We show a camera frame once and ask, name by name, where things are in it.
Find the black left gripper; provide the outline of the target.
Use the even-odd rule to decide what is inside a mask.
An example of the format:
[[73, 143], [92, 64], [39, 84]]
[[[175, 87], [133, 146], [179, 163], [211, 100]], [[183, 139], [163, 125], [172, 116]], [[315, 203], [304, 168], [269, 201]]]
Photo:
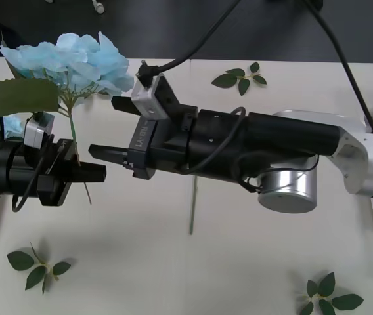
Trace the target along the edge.
[[[60, 139], [52, 145], [47, 156], [45, 170], [37, 180], [37, 196], [45, 207], [63, 205], [71, 187], [71, 167], [76, 165], [74, 142], [71, 139]], [[76, 165], [74, 182], [98, 183], [106, 178], [106, 166], [81, 162]]]

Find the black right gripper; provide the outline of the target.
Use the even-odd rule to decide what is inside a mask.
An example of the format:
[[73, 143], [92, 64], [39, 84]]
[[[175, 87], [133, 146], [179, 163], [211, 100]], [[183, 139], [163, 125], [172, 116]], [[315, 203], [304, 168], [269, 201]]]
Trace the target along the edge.
[[[130, 97], [113, 96], [113, 109], [139, 116]], [[178, 173], [186, 163], [190, 131], [170, 120], [151, 121], [141, 117], [128, 149], [92, 144], [88, 151], [98, 160], [132, 170], [133, 177], [149, 180], [157, 170]]]

